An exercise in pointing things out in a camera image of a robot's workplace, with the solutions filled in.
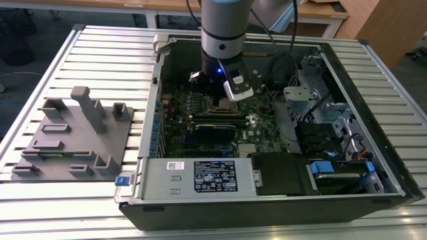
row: table leg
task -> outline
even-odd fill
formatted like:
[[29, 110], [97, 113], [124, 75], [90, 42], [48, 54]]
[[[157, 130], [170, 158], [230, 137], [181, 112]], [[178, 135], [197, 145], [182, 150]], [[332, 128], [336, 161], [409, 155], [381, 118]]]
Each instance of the table leg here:
[[334, 38], [334, 34], [340, 29], [341, 23], [342, 23], [342, 19], [338, 19], [338, 18], [330, 19], [330, 23], [326, 25], [326, 28], [324, 30], [321, 37], [326, 39]]
[[50, 13], [52, 19], [54, 19], [54, 20], [60, 19], [60, 11], [58, 10], [49, 10], [48, 12]]
[[154, 11], [145, 10], [146, 26], [149, 29], [157, 29], [157, 13]]

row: warning label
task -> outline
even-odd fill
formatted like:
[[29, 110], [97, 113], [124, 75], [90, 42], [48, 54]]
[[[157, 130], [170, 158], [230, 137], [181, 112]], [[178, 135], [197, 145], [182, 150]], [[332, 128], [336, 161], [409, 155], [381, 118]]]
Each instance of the warning label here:
[[194, 161], [193, 190], [197, 193], [236, 192], [234, 161]]

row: blue latch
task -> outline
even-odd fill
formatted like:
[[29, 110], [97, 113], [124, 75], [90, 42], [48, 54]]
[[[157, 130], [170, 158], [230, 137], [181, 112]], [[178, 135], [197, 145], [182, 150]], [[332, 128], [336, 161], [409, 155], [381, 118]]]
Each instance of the blue latch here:
[[374, 166], [373, 166], [373, 164], [372, 164], [370, 161], [366, 161], [366, 162], [365, 162], [365, 167], [366, 167], [366, 171], [368, 171], [369, 173], [374, 172]]
[[312, 174], [329, 174], [334, 173], [332, 163], [329, 161], [314, 161], [309, 164]]
[[113, 184], [118, 187], [129, 186], [130, 185], [130, 177], [129, 176], [116, 176]]

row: gray plastic base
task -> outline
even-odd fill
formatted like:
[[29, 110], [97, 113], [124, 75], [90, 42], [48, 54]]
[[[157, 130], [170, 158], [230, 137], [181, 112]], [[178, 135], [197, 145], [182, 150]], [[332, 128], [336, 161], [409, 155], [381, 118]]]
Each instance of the gray plastic base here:
[[22, 159], [11, 170], [11, 179], [30, 182], [113, 181], [120, 173], [133, 108], [117, 103], [126, 108], [126, 119], [118, 119], [112, 113], [117, 106], [104, 107], [101, 122], [105, 132], [96, 134], [78, 106], [62, 105], [61, 108], [60, 99], [48, 101], [53, 102], [60, 116], [42, 119], [22, 151]]

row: aluminum table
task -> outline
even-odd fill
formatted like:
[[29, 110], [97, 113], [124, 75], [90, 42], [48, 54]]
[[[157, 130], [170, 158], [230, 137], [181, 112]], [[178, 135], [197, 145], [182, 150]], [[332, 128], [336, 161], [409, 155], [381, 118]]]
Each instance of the aluminum table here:
[[[348, 222], [276, 227], [181, 231], [138, 231], [118, 211], [113, 182], [13, 183], [19, 161], [44, 113], [44, 98], [66, 98], [73, 86], [88, 86], [102, 106], [133, 107], [121, 171], [137, 162], [144, 110], [154, 65], [153, 36], [197, 31], [84, 26], [70, 31], [44, 77], [0, 144], [0, 239], [424, 239], [427, 199]], [[248, 39], [268, 39], [248, 34]], [[289, 40], [286, 36], [274, 36]], [[328, 42], [404, 164], [427, 194], [427, 116], [368, 45], [356, 40], [297, 37]]]

